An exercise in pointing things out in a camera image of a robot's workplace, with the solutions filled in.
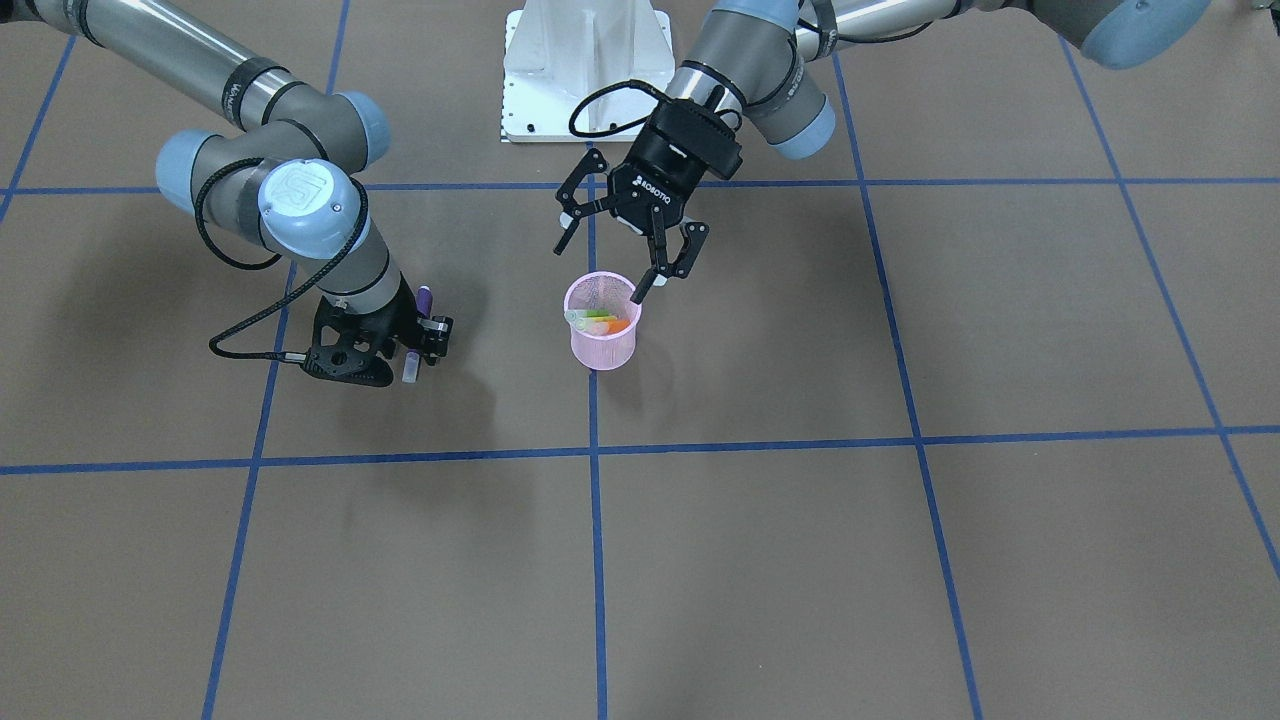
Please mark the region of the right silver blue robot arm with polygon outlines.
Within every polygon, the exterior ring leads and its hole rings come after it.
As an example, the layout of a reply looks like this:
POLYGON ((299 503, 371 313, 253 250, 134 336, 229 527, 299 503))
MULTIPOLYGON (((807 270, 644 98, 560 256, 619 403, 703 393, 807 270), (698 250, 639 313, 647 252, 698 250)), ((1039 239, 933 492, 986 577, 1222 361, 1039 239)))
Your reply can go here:
POLYGON ((370 387, 394 380, 399 351, 407 382, 447 355, 453 322, 407 282, 357 178, 390 146, 369 96, 324 94, 166 1, 5 1, 3 20, 115 53, 234 127, 232 137, 172 136, 155 164, 157 190, 221 263, 259 272, 291 261, 303 279, 216 333, 212 354, 370 387))

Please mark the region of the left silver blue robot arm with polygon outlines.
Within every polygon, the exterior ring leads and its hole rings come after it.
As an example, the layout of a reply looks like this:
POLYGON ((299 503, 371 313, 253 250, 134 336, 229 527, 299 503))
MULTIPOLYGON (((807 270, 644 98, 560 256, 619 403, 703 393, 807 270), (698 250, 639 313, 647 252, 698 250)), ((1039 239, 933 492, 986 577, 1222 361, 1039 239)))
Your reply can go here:
POLYGON ((1206 1, 717 1, 663 85, 627 78, 605 85, 570 113, 579 117, 612 94, 639 94, 646 110, 625 120, 635 132, 623 159, 591 150, 557 190, 563 252, 579 227, 604 214, 639 234, 646 269, 630 299, 686 278, 709 233, 687 205, 707 178, 732 179, 742 165, 740 133, 750 126, 778 155, 799 160, 822 150, 837 122, 835 102, 812 65, 870 47, 911 44, 968 15, 1028 15, 1084 59, 1130 69, 1167 51, 1208 10, 1206 1))

